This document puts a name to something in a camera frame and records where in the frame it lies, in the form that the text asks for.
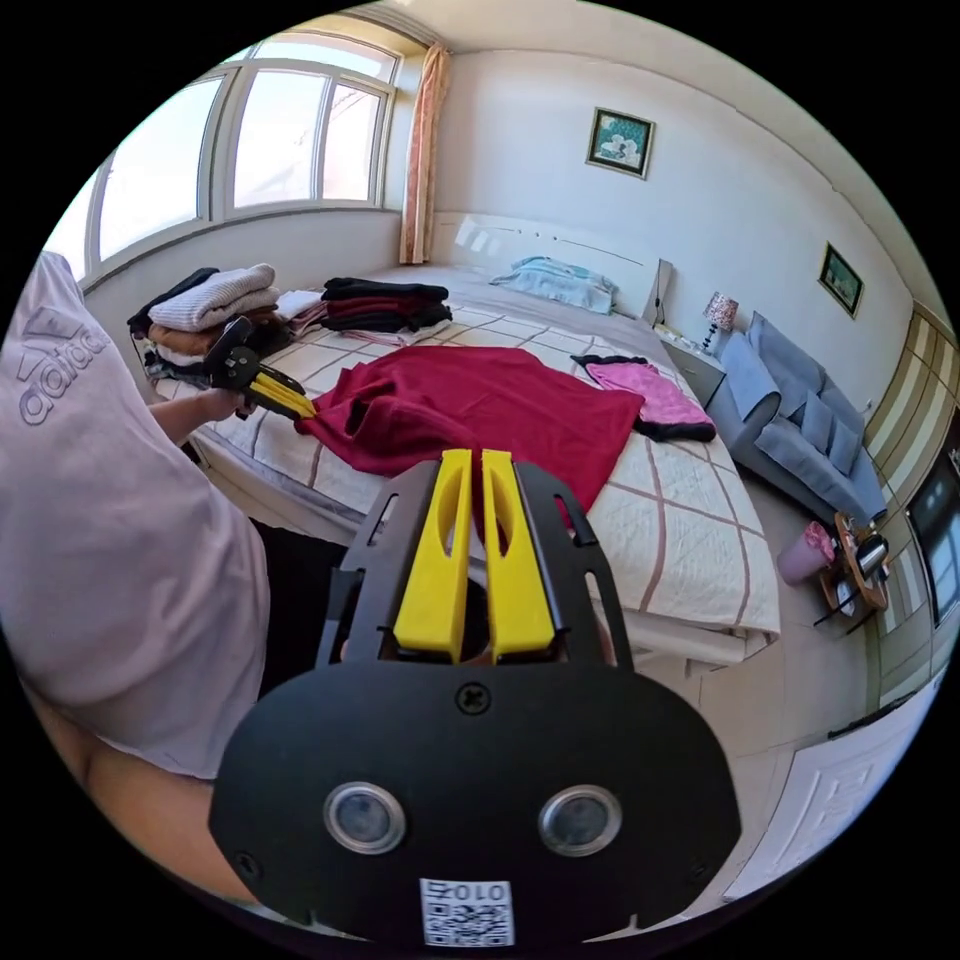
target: gray sofa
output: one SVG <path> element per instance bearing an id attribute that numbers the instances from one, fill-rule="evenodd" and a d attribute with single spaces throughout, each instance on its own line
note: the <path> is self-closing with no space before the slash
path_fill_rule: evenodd
<path id="1" fill-rule="evenodd" d="M 707 413 L 736 463 L 827 523 L 886 512 L 863 417 L 820 364 L 758 313 L 718 352 L 727 375 Z"/>

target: door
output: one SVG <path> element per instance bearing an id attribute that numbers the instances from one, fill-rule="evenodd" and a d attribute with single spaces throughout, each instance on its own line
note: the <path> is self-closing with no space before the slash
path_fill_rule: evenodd
<path id="1" fill-rule="evenodd" d="M 797 751 L 767 832 L 724 900 L 739 900 L 800 866 L 853 823 L 910 745 L 943 674 L 869 726 Z"/>

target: stack of folded clothes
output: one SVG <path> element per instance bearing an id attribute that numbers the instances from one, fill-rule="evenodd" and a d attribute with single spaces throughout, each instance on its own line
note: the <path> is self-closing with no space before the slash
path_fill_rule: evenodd
<path id="1" fill-rule="evenodd" d="M 317 290 L 288 290 L 280 294 L 277 313 L 286 321 L 294 338 L 302 337 L 327 315 L 323 293 Z"/>
<path id="2" fill-rule="evenodd" d="M 204 267 L 142 307 L 127 325 L 135 339 L 153 345 L 144 354 L 147 374 L 205 385 L 203 359 L 238 316 L 255 324 L 247 345 L 261 357 L 285 347 L 291 332 L 277 312 L 275 276 L 265 263 L 222 272 Z"/>
<path id="3" fill-rule="evenodd" d="M 338 277 L 322 291 L 290 290 L 280 296 L 277 312 L 294 337 L 314 326 L 345 337 L 410 346 L 436 336 L 451 321 L 445 287 L 421 283 L 382 283 Z"/>
<path id="4" fill-rule="evenodd" d="M 320 323 L 352 337 L 405 346 L 435 336 L 451 322 L 444 303 L 449 296 L 446 287 L 423 283 L 335 277 L 324 284 L 326 315 Z"/>

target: framed picture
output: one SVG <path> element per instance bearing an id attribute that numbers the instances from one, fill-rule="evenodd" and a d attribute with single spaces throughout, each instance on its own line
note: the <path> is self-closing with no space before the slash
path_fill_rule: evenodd
<path id="1" fill-rule="evenodd" d="M 598 107 L 593 115 L 587 163 L 644 179 L 652 140 L 653 123 L 650 120 Z"/>
<path id="2" fill-rule="evenodd" d="M 820 268 L 820 283 L 830 291 L 851 317 L 863 299 L 863 281 L 854 273 L 853 267 L 827 244 L 827 252 Z"/>

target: white folded sweater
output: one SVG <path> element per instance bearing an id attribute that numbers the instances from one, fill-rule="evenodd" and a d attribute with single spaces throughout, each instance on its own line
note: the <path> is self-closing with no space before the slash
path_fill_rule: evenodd
<path id="1" fill-rule="evenodd" d="M 196 333 L 223 323 L 237 313 L 275 304 L 280 291 L 272 286 L 276 271 L 267 263 L 224 270 L 190 290 L 150 308 L 150 319 L 170 330 Z"/>

